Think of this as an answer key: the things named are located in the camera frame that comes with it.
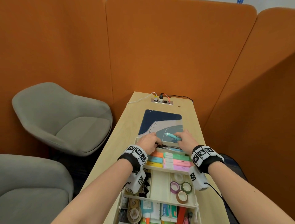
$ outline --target glue bottle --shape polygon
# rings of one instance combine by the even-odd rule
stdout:
[[[153,203],[141,200],[140,208],[142,216],[145,218],[145,223],[150,224],[150,214],[153,212]]]

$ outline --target orange wall panel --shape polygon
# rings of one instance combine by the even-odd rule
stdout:
[[[115,119],[133,91],[194,100],[204,126],[256,20],[250,5],[108,0]]]
[[[21,126],[13,96],[41,82],[113,103],[104,3],[0,1],[0,153],[47,156]]]
[[[262,11],[203,130],[295,219],[295,10]]]

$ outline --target chair seat cushion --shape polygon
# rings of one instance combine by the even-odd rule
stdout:
[[[78,117],[67,123],[56,137],[68,142],[81,152],[95,149],[108,135],[111,122],[104,118]]]
[[[49,224],[68,202],[68,193],[57,188],[14,189],[0,196],[0,223]]]

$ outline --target blue and gray mouse pad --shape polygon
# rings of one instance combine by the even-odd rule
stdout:
[[[145,110],[138,137],[156,132],[157,136],[165,142],[175,142],[176,140],[165,136],[165,133],[174,134],[175,132],[182,132],[182,116],[175,113],[167,113],[154,110]]]

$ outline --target chair backrest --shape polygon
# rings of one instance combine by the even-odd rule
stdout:
[[[40,83],[20,91],[12,106],[20,122],[56,135],[68,122],[77,117],[73,94],[52,82]]]

